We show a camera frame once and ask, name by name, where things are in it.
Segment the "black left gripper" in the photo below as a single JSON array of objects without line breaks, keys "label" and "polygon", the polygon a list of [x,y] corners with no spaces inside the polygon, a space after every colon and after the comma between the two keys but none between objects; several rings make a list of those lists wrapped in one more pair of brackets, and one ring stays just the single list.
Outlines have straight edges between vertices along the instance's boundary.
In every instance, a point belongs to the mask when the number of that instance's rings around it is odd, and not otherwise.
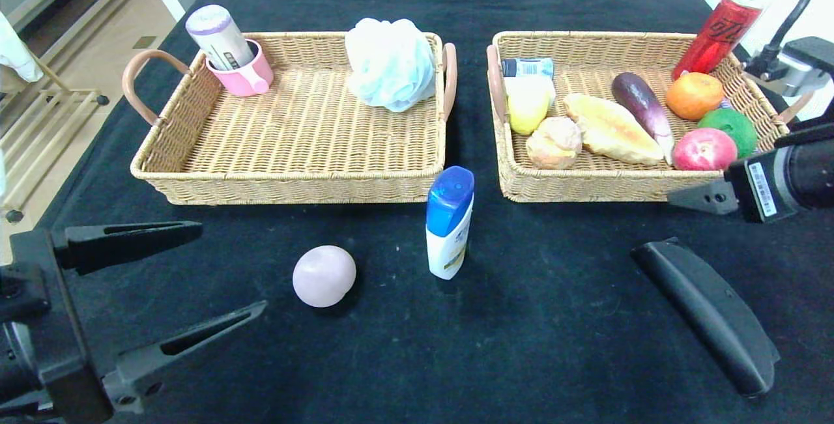
[{"label": "black left gripper", "polygon": [[119,353],[101,384],[60,267],[86,276],[170,251],[202,234],[199,222],[173,220],[12,235],[13,261],[2,266],[2,417],[102,423],[113,408],[143,414],[146,401],[166,386],[194,382],[200,367],[261,317],[267,300]]}]

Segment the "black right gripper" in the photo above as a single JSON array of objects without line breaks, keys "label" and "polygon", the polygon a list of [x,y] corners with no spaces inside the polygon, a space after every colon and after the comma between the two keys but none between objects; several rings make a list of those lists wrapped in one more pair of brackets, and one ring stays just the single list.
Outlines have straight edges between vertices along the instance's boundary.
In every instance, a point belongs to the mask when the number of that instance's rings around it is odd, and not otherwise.
[{"label": "black right gripper", "polygon": [[815,208],[832,208],[832,171],[832,140],[787,145],[734,162],[727,181],[667,193],[667,202],[719,216],[741,210],[745,220],[768,224]]}]

